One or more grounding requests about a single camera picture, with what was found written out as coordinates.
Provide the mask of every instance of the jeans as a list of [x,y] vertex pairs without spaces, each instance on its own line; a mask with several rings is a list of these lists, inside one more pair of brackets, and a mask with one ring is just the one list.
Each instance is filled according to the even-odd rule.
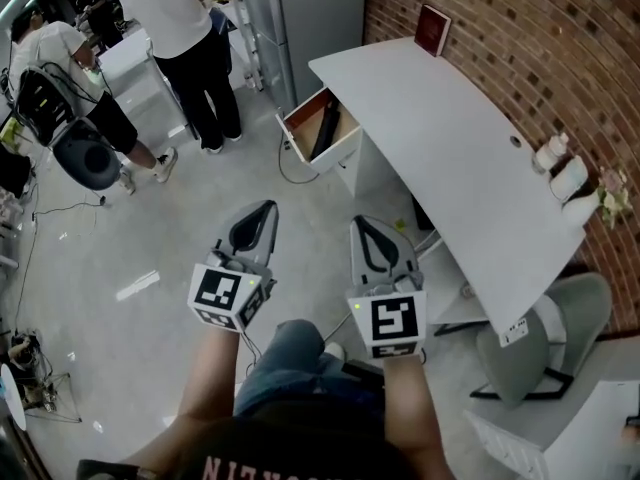
[[262,359],[244,381],[234,416],[251,416],[274,398],[325,395],[359,405],[381,420],[384,397],[364,389],[358,379],[342,372],[342,361],[323,352],[324,341],[311,322],[280,324]]
[[[207,37],[182,55],[155,58],[178,95],[187,119],[198,131],[203,148],[218,149],[223,144],[223,135],[235,139],[242,133],[223,48],[218,32],[212,28]],[[205,91],[213,101],[215,114]]]

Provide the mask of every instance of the white t-shirt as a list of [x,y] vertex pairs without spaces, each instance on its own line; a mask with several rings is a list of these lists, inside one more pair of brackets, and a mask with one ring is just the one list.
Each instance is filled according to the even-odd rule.
[[147,31],[153,54],[172,59],[211,32],[211,18],[198,0],[120,0],[126,20],[135,19]]
[[[73,91],[83,98],[100,101],[104,90],[95,85],[73,55],[80,49],[87,38],[75,28],[61,21],[43,26],[31,32],[19,45],[13,45],[11,67],[9,70],[9,89],[13,96],[20,89],[20,76],[28,66],[40,67],[43,62],[53,62],[60,66],[80,87],[72,86]],[[46,71],[55,73],[56,68]],[[96,106],[95,103],[77,99],[76,111],[86,116]]]

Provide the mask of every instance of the refrigerator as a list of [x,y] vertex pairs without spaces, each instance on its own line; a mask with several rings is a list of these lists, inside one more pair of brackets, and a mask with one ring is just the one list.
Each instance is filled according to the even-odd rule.
[[322,82],[309,61],[362,45],[365,0],[243,0],[263,84],[288,114]]

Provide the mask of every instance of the white label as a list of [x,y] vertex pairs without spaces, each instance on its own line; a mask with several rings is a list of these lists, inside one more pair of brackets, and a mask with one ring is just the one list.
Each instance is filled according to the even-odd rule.
[[529,327],[527,326],[527,319],[522,318],[518,320],[514,325],[509,327],[509,330],[500,335],[500,346],[502,348],[508,347],[516,341],[524,338],[529,334]]

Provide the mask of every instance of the black t-shirt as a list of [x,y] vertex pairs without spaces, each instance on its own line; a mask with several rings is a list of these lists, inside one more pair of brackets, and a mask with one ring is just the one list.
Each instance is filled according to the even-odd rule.
[[[94,6],[100,0],[76,0],[76,11],[83,13],[87,6]],[[89,14],[89,25],[95,34],[99,34],[105,25],[113,25],[113,6],[109,1]]]
[[[413,480],[382,422],[359,406],[326,397],[267,403],[252,418],[213,424],[168,478],[173,480]],[[78,480],[153,478],[137,468],[82,461]]]

